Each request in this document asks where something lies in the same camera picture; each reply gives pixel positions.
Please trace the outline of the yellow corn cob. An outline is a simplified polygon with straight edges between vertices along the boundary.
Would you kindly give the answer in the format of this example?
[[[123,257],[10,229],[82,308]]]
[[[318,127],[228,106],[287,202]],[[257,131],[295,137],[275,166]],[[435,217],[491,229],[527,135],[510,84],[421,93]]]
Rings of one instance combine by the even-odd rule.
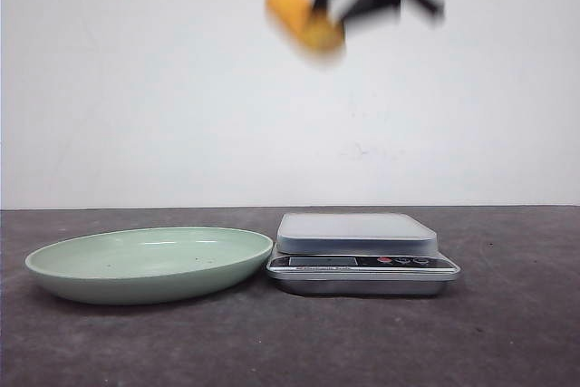
[[[264,0],[266,17],[290,47],[310,63],[333,65],[345,52],[343,24],[313,0]]]

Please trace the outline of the silver digital kitchen scale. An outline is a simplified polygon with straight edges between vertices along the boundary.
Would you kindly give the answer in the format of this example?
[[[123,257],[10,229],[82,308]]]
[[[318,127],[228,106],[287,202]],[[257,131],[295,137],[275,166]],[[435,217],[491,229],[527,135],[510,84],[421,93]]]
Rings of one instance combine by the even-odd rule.
[[[440,294],[461,268],[401,213],[286,213],[266,271],[294,295]]]

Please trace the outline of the light green plate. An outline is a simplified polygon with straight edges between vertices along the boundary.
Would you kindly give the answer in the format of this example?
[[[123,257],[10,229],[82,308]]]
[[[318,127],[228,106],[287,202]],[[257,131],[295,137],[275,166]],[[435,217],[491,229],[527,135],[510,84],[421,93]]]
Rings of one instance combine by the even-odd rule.
[[[226,227],[137,228],[65,239],[24,264],[42,289],[91,305],[149,305],[213,294],[252,276],[273,240]]]

